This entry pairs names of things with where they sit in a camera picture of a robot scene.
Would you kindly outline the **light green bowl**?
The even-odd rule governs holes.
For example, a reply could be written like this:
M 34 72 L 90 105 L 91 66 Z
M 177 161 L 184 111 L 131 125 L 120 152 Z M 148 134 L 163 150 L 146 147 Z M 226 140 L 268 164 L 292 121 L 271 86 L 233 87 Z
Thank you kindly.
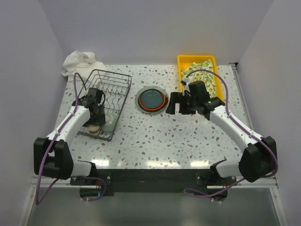
M 116 121 L 117 121 L 116 115 L 107 113 L 105 115 L 105 124 L 100 126 L 100 130 L 106 133 L 112 132 L 116 125 Z

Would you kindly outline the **light green floral plate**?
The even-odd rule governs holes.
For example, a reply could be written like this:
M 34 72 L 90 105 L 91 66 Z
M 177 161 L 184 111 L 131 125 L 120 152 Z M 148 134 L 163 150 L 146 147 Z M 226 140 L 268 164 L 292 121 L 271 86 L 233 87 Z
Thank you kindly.
M 169 96 L 158 86 L 147 86 L 140 89 L 135 97 L 137 108 L 146 114 L 158 114 L 167 107 Z

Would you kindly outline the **beige brown cup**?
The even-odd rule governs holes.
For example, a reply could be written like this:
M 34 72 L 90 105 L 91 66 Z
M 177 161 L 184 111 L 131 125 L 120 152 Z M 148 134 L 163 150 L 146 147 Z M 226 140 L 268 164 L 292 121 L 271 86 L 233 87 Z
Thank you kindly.
M 86 133 L 91 135 L 98 135 L 100 132 L 100 126 L 99 125 L 89 125 L 85 128 Z

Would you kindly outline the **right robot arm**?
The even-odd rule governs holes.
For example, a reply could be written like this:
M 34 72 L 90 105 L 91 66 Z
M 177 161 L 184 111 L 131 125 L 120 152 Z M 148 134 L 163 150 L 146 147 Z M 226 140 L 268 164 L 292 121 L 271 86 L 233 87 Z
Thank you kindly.
M 243 124 L 218 97 L 210 97 L 202 81 L 188 82 L 184 92 L 172 92 L 166 109 L 175 114 L 179 104 L 182 115 L 200 114 L 221 128 L 240 148 L 239 161 L 223 160 L 211 166 L 210 181 L 220 185 L 227 177 L 243 177 L 248 182 L 273 175 L 278 169 L 277 145 Z

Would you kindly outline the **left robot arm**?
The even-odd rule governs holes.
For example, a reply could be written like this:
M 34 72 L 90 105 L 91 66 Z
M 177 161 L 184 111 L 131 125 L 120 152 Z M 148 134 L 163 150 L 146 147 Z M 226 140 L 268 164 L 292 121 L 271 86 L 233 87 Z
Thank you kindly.
M 34 173 L 56 179 L 80 177 L 87 185 L 97 181 L 95 164 L 75 162 L 69 146 L 82 127 L 105 124 L 105 94 L 97 88 L 89 88 L 86 95 L 76 98 L 63 122 L 47 135 L 37 138 L 33 144 Z

